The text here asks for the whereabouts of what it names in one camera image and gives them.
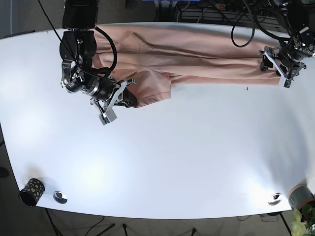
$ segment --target white table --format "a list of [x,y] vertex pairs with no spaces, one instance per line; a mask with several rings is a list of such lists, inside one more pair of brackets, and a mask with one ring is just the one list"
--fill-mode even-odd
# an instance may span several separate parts
[[[271,40],[258,30],[256,38]],[[118,119],[102,126],[87,96],[61,89],[52,31],[0,40],[0,49],[8,155],[20,189],[31,177],[45,184],[40,207],[135,218],[230,217],[290,209],[287,201],[270,206],[268,199],[305,177],[315,190],[315,59],[305,60],[309,68],[290,89],[181,85],[172,99],[116,107]],[[68,202],[55,202],[55,191]]]

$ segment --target pink cloth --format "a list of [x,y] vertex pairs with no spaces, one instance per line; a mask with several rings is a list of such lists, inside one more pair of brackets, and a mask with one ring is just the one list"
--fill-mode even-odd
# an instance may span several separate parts
[[[114,41],[118,63],[112,75],[117,80],[134,78],[128,89],[138,106],[170,98],[175,84],[260,84],[277,85],[275,70],[260,71],[264,46],[254,40],[245,48],[235,47],[229,35],[162,27],[99,25]],[[110,44],[95,31],[95,68],[110,67]],[[238,44],[248,39],[238,38]]]

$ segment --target round hole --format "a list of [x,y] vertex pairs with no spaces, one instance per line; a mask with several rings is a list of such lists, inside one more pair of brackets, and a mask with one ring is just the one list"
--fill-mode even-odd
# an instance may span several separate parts
[[67,196],[62,192],[54,192],[54,199],[60,204],[65,204],[68,201]]
[[36,201],[35,201],[34,197],[30,193],[21,192],[19,194],[19,197],[22,200],[22,202],[25,203],[26,205],[28,205],[29,207],[36,206]]
[[268,204],[271,206],[278,205],[283,199],[283,196],[280,193],[275,193],[269,198]]

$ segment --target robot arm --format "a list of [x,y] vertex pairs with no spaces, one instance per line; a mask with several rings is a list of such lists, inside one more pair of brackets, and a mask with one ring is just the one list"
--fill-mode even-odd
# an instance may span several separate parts
[[306,65],[301,61],[315,56],[314,33],[309,28],[309,14],[300,0],[268,0],[268,2],[276,13],[279,24],[287,30],[290,38],[278,37],[267,32],[254,16],[260,30],[279,40],[280,43],[277,48],[265,47],[264,51],[260,51],[263,55],[261,70],[266,71],[274,65],[285,78],[284,87],[289,88],[300,70],[306,69]]
[[[98,0],[66,0],[63,15],[63,33],[60,43],[62,62],[62,88],[70,93],[81,91],[91,97],[91,104],[100,112],[99,118],[105,125],[117,117],[114,105],[134,107],[135,96],[126,88],[134,80],[116,81],[111,77],[117,63],[117,51],[112,39],[95,27]],[[92,68],[92,57],[96,53],[95,29],[106,37],[113,49],[114,60],[110,68]]]

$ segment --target patterned cup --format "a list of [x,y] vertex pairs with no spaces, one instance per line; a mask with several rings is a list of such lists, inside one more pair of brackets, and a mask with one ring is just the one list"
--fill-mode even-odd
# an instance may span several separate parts
[[44,184],[35,178],[31,178],[20,191],[19,198],[29,207],[34,207],[45,191]]

